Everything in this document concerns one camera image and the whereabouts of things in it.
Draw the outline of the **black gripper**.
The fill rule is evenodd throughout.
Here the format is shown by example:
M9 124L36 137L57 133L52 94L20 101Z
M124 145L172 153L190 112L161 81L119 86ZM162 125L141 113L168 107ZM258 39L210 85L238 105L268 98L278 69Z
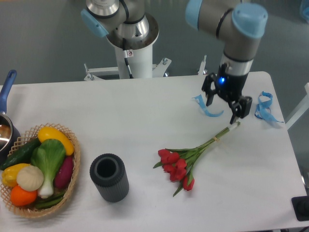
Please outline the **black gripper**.
M201 90L205 92L207 98L206 106L212 104L215 94L228 102L232 110L230 124L234 124L238 118L245 118L249 114L253 99L250 96L242 95L248 74L228 74L227 68L228 65L224 63L219 67L217 75L213 72L208 74L204 79Z

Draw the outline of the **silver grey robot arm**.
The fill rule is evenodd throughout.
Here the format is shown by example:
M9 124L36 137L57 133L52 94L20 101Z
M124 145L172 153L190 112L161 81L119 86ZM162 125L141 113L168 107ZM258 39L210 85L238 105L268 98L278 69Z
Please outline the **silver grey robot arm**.
M122 79L153 76L152 46L159 35L157 21L145 11L142 0L88 0L81 11L88 29L114 46ZM185 20L193 28L224 42L216 74L206 76L202 90L207 105L219 96L228 103L231 123L246 117L252 99L243 96L245 85L268 14L264 7L237 0L191 0Z

